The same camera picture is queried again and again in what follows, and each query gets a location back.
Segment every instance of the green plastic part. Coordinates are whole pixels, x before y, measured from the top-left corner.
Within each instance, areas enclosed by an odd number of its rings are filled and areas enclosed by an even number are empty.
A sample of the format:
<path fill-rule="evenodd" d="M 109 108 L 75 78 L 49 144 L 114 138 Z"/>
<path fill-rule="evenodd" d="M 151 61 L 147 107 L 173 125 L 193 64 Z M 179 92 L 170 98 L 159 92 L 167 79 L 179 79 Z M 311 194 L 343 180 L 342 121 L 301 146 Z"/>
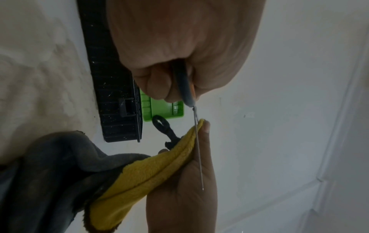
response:
<path fill-rule="evenodd" d="M 160 115 L 165 119 L 179 118 L 185 115 L 183 101 L 167 103 L 164 100 L 155 100 L 147 96 L 140 90 L 142 118 L 145 122 L 153 119 L 153 116 Z"/>

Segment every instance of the screwdriver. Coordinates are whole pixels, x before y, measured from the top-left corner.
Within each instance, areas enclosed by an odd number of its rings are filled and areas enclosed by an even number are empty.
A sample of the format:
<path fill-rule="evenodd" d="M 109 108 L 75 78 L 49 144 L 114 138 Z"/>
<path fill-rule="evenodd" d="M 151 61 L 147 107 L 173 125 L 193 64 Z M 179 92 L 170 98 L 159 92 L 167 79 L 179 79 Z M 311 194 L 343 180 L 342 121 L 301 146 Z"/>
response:
<path fill-rule="evenodd" d="M 190 83 L 188 79 L 186 62 L 184 59 L 175 59 L 169 62 L 174 79 L 178 85 L 178 89 L 180 91 L 180 95 L 182 97 L 183 102 L 188 107 L 191 107 L 193 110 L 193 118 L 195 124 L 196 131 L 196 145 L 197 145 L 197 153 L 199 157 L 199 169 L 200 169 L 200 178 L 201 178 L 201 189 L 204 191 L 204 180 L 203 180 L 203 169 L 201 165 L 201 156 L 200 156 L 200 145 L 199 145 L 199 135 L 198 135 L 198 123 L 199 119 L 197 117 L 197 108 L 196 108 L 196 94 L 193 83 Z"/>

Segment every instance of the screwdriver handle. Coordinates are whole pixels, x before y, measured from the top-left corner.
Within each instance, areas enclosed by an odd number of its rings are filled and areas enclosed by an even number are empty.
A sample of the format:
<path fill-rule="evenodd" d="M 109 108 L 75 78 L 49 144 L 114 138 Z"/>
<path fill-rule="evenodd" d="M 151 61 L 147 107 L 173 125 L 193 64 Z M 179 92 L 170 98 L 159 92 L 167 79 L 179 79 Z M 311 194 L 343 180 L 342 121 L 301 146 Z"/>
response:
<path fill-rule="evenodd" d="M 185 105 L 188 107 L 194 107 L 195 101 L 195 89 L 193 83 L 190 83 L 187 75 L 186 62 L 184 59 L 175 59 L 169 62 L 174 79 L 178 85 L 181 97 Z"/>

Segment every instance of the hand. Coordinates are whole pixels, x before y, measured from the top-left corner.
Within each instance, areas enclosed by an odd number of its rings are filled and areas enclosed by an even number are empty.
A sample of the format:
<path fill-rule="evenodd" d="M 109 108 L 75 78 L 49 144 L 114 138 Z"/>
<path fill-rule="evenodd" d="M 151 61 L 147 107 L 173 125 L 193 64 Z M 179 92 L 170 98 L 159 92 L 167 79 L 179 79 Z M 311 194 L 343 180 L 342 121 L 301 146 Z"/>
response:
<path fill-rule="evenodd" d="M 108 0 L 121 63 L 154 99 L 180 100 L 168 61 L 185 58 L 196 97 L 226 85 L 246 60 L 265 0 Z"/>
<path fill-rule="evenodd" d="M 210 123 L 199 132 L 204 191 L 198 155 L 146 199 L 149 233 L 214 233 L 218 206 L 215 174 L 210 156 Z"/>

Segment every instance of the yellow cloth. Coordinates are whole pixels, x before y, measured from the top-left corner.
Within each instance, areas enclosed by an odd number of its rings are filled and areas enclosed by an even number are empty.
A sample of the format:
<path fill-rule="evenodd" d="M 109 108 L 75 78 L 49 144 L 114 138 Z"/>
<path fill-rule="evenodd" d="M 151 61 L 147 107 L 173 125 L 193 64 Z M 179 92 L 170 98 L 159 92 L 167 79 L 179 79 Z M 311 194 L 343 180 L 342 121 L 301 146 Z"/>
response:
<path fill-rule="evenodd" d="M 172 150 L 124 167 L 114 184 L 90 205 L 90 224 L 96 232 L 116 229 L 136 202 L 187 163 L 195 138 L 192 127 Z"/>

